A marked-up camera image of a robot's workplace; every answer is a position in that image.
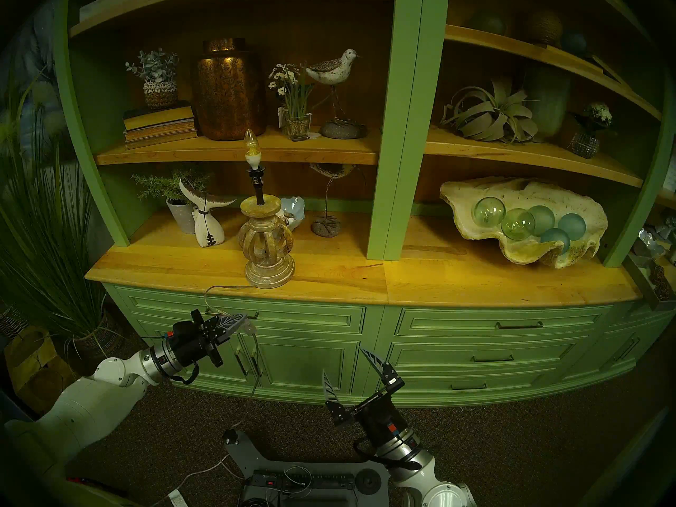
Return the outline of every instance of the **decorative sphere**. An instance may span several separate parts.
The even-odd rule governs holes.
[[[571,239],[560,228],[551,228],[549,231],[542,233],[542,236],[540,236],[540,243],[545,243],[546,241],[562,241],[563,250],[561,251],[561,254],[568,252],[568,249],[571,246]]]
[[[582,238],[587,230],[587,224],[582,216],[574,212],[569,212],[565,216],[561,216],[557,227],[564,231],[572,241]]]
[[[480,227],[495,227],[500,225],[505,212],[505,205],[498,198],[482,198],[474,206],[472,219]]]
[[[542,236],[544,231],[549,231],[549,229],[554,227],[556,219],[554,217],[554,212],[549,207],[544,205],[536,205],[528,209],[534,219],[536,219],[536,227],[533,230],[533,236]]]
[[[502,232],[515,241],[528,238],[535,227],[533,215],[525,209],[510,209],[502,220]]]

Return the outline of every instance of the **drawer handle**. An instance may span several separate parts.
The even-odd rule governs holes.
[[[507,358],[496,358],[494,360],[477,360],[476,357],[472,356],[472,361],[474,363],[513,362],[514,361],[514,355],[510,354]]]
[[[242,374],[244,374],[245,376],[248,376],[249,375],[248,371],[244,368],[244,364],[242,363],[242,360],[239,359],[239,351],[240,351],[240,348],[238,347],[237,351],[234,353],[234,357],[237,358],[237,363],[239,365],[239,368],[242,370]]]
[[[500,322],[495,322],[495,328],[542,328],[545,324],[540,320],[535,325],[503,325]]]
[[[486,382],[483,382],[483,385],[479,385],[478,387],[455,387],[453,384],[451,384],[451,390],[452,391],[477,391],[479,389],[487,389],[488,386],[486,385]]]
[[[253,364],[254,369],[256,370],[256,375],[260,378],[263,373],[260,372],[260,369],[258,368],[258,362],[256,361],[256,351],[253,352],[253,354],[250,356],[251,358],[251,363]]]

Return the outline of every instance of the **floor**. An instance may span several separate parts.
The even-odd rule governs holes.
[[[605,383],[524,402],[402,414],[435,454],[437,477],[469,484],[480,507],[574,506],[642,425],[671,405],[673,332],[635,370]],[[128,348],[133,351],[133,341]],[[226,454],[221,436],[242,417],[245,403],[160,385],[110,436],[82,451],[69,475],[153,504],[185,475]],[[335,429],[323,407],[253,400],[243,429],[269,459],[357,459],[352,442],[360,428]],[[239,482],[222,467],[181,488],[190,507],[234,506],[238,491]],[[395,491],[391,503],[400,505],[401,497]]]

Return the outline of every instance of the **small glass vase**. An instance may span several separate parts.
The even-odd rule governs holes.
[[[589,136],[582,131],[575,133],[571,140],[572,152],[587,159],[594,157],[600,145],[601,142],[598,138]]]
[[[293,118],[287,113],[284,114],[284,134],[293,140],[307,139],[309,133],[309,123],[312,121],[312,114],[307,113],[302,118]]]

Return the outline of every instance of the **copper vase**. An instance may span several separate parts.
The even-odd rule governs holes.
[[[244,38],[202,42],[192,69],[194,107],[202,133],[215,140],[243,139],[248,128],[265,132],[265,88],[258,55]]]

